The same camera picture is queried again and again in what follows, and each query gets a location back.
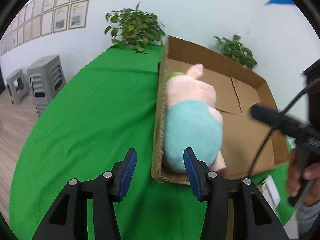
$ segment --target brown cardboard box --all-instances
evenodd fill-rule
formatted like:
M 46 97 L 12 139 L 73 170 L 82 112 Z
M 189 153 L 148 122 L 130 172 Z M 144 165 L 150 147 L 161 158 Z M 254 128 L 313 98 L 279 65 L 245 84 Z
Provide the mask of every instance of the brown cardboard box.
M 189 184 L 186 174 L 170 171 L 162 162 L 165 87 L 167 74 L 185 73 L 191 65 L 197 63 L 205 68 L 200 80 L 212 85 L 217 93 L 216 108 L 224 120 L 221 152 L 229 179 L 246 176 L 257 149 L 269 132 L 269 126 L 253 120 L 249 115 L 250 107 L 256 103 L 276 107 L 268 84 L 262 77 L 210 49 L 169 36 L 159 69 L 151 167 L 151 176 L 159 182 Z M 271 170 L 288 160 L 285 137 L 280 132 L 275 132 L 261 153 L 253 173 Z

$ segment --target green tablecloth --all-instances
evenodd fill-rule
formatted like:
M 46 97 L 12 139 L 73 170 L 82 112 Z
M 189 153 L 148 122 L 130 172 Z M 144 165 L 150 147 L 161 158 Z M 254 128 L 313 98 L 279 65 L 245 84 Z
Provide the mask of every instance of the green tablecloth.
M 150 176 L 161 50 L 157 45 L 150 45 L 148 54 L 108 49 L 49 105 L 26 141 L 12 179 L 10 226 L 19 240 L 32 238 L 69 179 L 96 178 L 130 147 L 137 150 L 137 167 L 127 197 L 115 203 L 122 239 L 199 239 L 206 203 L 199 203 L 189 186 L 158 184 Z M 285 169 L 272 172 L 282 196 Z M 284 202 L 279 213 L 286 223 L 292 212 Z M 88 232 L 94 239 L 90 201 Z

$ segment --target wire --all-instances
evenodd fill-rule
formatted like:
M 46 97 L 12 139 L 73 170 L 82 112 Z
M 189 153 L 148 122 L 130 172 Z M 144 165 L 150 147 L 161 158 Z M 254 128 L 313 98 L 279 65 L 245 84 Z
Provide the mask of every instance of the wire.
M 318 84 L 320 82 L 320 77 L 313 80 L 310 84 L 308 84 L 304 89 L 302 89 L 298 95 L 295 96 L 295 98 L 287 105 L 287 107 L 280 112 L 281 116 L 285 115 L 290 109 L 291 107 L 293 107 L 293 105 L 305 94 L 309 91 L 309 89 L 313 88 L 316 84 Z M 279 128 L 279 125 L 277 126 L 274 126 L 270 129 L 268 135 L 264 138 L 262 144 L 260 145 L 260 148 L 259 150 L 257 151 L 256 153 L 256 156 L 254 157 L 254 160 L 250 166 L 250 169 L 249 169 L 249 172 L 248 172 L 248 175 L 247 175 L 247 178 L 249 178 L 251 175 L 252 175 L 252 171 L 253 171 L 253 168 L 255 167 L 261 153 L 262 153 L 262 150 L 263 148 L 265 147 L 268 139 L 270 138 L 270 136 L 272 135 L 272 133 L 277 130 Z

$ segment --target gray plastic stool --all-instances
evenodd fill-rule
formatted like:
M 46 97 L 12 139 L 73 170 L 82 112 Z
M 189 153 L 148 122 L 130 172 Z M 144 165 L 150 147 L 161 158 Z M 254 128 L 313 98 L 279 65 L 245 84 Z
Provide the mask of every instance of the gray plastic stool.
M 59 55 L 38 59 L 27 68 L 27 75 L 33 103 L 41 115 L 66 85 Z
M 29 93 L 28 82 L 21 69 L 15 70 L 7 77 L 7 86 L 11 102 L 19 106 L 22 99 Z

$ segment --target pink plush toy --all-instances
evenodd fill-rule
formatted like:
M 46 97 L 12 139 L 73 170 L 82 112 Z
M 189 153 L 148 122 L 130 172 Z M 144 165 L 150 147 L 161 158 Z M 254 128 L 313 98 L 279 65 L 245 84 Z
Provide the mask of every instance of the pink plush toy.
M 186 74 L 171 73 L 166 86 L 164 161 L 176 172 L 185 172 L 183 150 L 192 147 L 210 170 L 226 175 L 220 148 L 223 118 L 216 106 L 214 88 L 202 81 L 204 67 L 191 66 Z

